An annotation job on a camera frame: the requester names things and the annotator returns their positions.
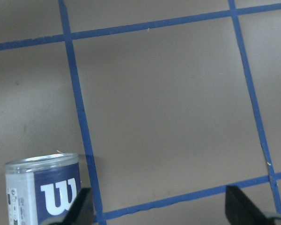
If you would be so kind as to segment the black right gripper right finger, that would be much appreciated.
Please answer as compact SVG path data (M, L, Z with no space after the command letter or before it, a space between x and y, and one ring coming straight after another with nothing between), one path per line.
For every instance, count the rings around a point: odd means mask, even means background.
M231 225L267 225L264 213L238 186L226 186L225 216Z

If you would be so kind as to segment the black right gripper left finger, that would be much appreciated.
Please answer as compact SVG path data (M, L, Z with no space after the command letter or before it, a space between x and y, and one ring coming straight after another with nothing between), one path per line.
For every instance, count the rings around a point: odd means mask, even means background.
M94 219L92 188L82 188L61 225L91 225Z

